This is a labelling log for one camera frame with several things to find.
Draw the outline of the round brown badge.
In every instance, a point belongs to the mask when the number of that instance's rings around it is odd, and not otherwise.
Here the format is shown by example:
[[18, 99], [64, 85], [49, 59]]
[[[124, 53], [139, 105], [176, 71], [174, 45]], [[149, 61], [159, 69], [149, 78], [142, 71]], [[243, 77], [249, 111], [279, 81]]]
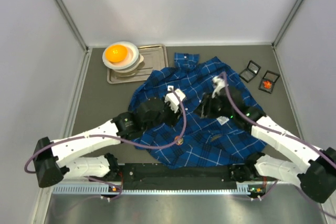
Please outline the round brown badge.
[[184, 142], [184, 140], [183, 140], [182, 137], [176, 136], [175, 139], [174, 139], [174, 143], [178, 146], [182, 145], [183, 142]]

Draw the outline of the orange maple leaf brooch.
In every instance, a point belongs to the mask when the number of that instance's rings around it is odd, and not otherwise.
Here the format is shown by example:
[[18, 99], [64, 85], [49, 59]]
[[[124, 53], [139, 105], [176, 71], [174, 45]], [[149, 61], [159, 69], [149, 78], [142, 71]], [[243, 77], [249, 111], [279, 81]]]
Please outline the orange maple leaf brooch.
[[264, 84], [265, 89], [271, 89], [272, 88], [272, 82], [270, 82], [270, 81], [264, 81], [263, 84]]

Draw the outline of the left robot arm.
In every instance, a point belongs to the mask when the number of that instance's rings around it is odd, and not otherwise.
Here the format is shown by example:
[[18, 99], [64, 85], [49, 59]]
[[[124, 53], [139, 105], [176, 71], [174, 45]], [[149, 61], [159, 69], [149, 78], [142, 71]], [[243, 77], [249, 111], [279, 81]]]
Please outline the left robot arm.
[[161, 124], [173, 127], [185, 116], [184, 99], [174, 93], [164, 98], [149, 98], [135, 112], [124, 112], [94, 129], [70, 138], [50, 140], [43, 137], [37, 141], [33, 164], [38, 186], [54, 186], [65, 178], [84, 176], [111, 177], [119, 173], [116, 158], [105, 154], [96, 158], [85, 155], [101, 148], [133, 143], [135, 139]]

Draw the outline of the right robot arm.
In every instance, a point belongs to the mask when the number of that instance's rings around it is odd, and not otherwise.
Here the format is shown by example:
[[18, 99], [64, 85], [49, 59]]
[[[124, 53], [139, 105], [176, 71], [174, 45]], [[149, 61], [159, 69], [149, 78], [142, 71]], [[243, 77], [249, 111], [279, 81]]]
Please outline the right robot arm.
[[264, 153], [251, 154], [245, 162], [250, 173], [292, 184], [318, 203], [326, 202], [335, 192], [335, 149], [323, 150], [298, 140], [263, 110], [246, 105], [238, 89], [220, 87], [204, 94], [195, 113], [201, 118], [224, 116], [287, 158], [283, 161]]

